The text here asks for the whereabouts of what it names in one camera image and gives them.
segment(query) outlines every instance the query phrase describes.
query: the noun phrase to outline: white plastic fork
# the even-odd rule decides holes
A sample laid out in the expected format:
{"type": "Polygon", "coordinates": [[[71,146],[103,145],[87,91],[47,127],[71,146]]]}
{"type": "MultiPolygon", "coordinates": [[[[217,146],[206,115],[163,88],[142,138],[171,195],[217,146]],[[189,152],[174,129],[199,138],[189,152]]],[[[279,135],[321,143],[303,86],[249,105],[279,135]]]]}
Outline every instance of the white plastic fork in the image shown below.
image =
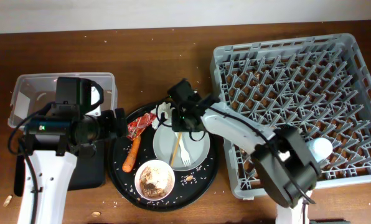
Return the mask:
{"type": "Polygon", "coordinates": [[[182,136],[180,136],[180,142],[179,142],[179,145],[180,145],[180,157],[181,157],[181,161],[183,162],[183,164],[188,167],[188,166],[191,166],[191,161],[190,161],[190,155],[189,153],[186,151],[186,147],[184,146],[184,142],[183,142],[183,138],[182,136]]]}

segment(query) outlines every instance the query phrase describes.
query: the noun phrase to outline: black base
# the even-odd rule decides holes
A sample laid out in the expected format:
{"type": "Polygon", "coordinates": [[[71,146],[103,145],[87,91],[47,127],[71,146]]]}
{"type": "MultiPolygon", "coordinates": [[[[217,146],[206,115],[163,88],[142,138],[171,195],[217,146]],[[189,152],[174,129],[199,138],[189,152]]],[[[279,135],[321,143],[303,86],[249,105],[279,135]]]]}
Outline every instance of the black base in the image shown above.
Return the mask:
{"type": "MultiPolygon", "coordinates": [[[[104,141],[95,143],[96,151],[92,156],[78,156],[77,164],[68,190],[90,189],[105,183],[104,173],[104,141]]],[[[14,179],[14,193],[18,197],[22,196],[25,182],[25,163],[23,156],[17,156],[16,176],[14,179]]]]}

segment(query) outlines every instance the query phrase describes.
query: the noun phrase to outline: white wall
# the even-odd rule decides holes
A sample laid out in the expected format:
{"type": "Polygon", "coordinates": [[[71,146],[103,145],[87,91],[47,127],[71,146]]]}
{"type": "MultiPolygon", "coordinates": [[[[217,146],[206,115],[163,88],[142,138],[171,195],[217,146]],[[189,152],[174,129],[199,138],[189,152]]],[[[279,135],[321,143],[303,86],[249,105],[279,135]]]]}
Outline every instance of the white wall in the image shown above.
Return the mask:
{"type": "Polygon", "coordinates": [[[0,0],[0,33],[371,19],[371,0],[0,0]]]}

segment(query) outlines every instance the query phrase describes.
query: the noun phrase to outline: gray dish rack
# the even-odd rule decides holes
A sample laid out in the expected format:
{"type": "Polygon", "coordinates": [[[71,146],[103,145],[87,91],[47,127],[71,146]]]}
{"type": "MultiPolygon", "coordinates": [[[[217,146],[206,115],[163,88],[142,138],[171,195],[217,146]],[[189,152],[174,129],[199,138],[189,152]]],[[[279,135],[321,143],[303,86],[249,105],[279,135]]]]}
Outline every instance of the gray dish rack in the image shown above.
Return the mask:
{"type": "MultiPolygon", "coordinates": [[[[371,182],[371,76],[353,35],[217,47],[210,72],[214,92],[236,112],[331,141],[317,189],[371,182]]],[[[242,149],[223,147],[234,196],[265,195],[242,149]]]]}

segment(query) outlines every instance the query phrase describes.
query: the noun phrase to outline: orange carrot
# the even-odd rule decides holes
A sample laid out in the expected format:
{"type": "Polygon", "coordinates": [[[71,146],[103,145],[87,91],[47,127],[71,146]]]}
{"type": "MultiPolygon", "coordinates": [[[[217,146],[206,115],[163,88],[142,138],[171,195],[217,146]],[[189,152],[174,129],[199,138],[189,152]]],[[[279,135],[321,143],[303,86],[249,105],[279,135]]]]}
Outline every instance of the orange carrot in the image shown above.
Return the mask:
{"type": "Polygon", "coordinates": [[[141,137],[138,136],[134,141],[133,145],[131,146],[130,152],[123,163],[122,170],[125,172],[130,172],[133,169],[134,163],[136,162],[136,156],[138,152],[138,148],[140,146],[141,137]]]}

